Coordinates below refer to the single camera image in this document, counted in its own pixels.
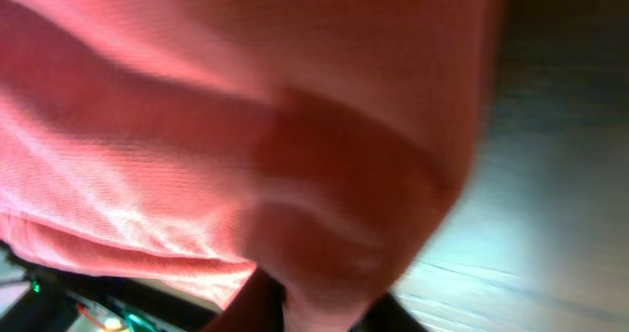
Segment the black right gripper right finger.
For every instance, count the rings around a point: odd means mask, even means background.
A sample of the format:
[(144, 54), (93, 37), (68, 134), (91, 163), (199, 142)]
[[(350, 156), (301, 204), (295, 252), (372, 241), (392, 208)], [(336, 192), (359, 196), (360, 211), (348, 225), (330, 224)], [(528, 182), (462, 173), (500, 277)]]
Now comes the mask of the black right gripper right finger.
[(377, 300), (351, 332), (428, 332), (391, 293)]

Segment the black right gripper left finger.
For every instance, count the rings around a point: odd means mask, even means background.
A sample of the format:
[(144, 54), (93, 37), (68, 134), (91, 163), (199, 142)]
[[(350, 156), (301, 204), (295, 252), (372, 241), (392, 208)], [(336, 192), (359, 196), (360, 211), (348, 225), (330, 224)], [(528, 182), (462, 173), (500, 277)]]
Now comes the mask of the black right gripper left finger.
[(229, 306), (201, 332), (283, 332), (285, 290), (257, 268)]

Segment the orange red t-shirt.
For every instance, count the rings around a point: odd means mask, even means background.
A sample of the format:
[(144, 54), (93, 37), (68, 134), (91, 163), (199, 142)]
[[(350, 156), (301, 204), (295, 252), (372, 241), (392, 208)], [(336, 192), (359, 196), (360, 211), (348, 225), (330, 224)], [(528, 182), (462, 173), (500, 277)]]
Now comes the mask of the orange red t-shirt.
[(472, 167), (502, 0), (1, 0), (1, 239), (346, 331)]

